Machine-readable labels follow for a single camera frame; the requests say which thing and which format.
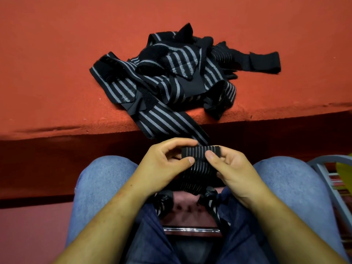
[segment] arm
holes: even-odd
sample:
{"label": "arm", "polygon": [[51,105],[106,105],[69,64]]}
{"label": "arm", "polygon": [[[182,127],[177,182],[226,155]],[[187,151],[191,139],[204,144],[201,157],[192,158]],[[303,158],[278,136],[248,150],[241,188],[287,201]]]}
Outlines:
{"label": "arm", "polygon": [[174,138],[151,146],[131,178],[54,263],[118,263],[145,200],[194,163],[193,157],[174,159],[174,149],[196,144],[193,139]]}
{"label": "arm", "polygon": [[243,153],[221,146],[206,158],[233,195],[253,212],[280,263],[346,263],[262,181]]}

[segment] hand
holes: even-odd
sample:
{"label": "hand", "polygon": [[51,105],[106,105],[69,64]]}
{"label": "hand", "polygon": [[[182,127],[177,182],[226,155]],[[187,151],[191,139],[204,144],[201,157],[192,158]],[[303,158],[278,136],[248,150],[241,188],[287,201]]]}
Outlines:
{"label": "hand", "polygon": [[193,139],[173,138],[152,145],[130,178],[130,182],[137,185],[146,196],[162,190],[174,177],[194,164],[193,157],[180,159],[179,147],[197,144],[198,142]]}
{"label": "hand", "polygon": [[262,199],[273,195],[243,153],[224,146],[220,149],[221,158],[212,151],[206,151],[205,157],[245,207],[253,210]]}

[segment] orange surface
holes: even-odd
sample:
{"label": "orange surface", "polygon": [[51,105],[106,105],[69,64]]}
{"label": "orange surface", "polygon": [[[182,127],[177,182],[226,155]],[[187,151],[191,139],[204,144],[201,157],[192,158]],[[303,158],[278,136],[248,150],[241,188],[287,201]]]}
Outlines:
{"label": "orange surface", "polygon": [[[220,122],[352,109],[352,0],[0,0],[0,138],[137,130],[88,69],[126,60],[149,33],[178,30],[242,52],[280,53],[282,72],[238,72]],[[202,108],[189,112],[214,123]]]}

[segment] right hand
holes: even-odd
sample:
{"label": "right hand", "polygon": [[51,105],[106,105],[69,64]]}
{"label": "right hand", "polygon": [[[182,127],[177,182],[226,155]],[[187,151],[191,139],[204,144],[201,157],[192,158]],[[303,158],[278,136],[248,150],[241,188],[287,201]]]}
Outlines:
{"label": "right hand", "polygon": [[205,157],[246,208],[253,210],[261,200],[274,195],[243,153],[224,146],[220,149],[221,158],[210,150],[205,152]]}

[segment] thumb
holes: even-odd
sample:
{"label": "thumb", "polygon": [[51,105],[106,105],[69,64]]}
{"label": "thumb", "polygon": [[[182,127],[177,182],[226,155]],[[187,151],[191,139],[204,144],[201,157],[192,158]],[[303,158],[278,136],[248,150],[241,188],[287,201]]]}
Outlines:
{"label": "thumb", "polygon": [[222,175],[226,175],[231,173],[231,167],[223,162],[217,155],[215,155],[212,151],[208,150],[205,152],[205,158],[208,160],[209,164],[211,164],[218,172]]}
{"label": "thumb", "polygon": [[194,164],[194,158],[193,157],[185,157],[183,159],[180,159],[179,161],[175,161],[172,163],[173,166],[173,171],[175,172],[175,175],[180,174],[181,172],[185,171],[191,165]]}

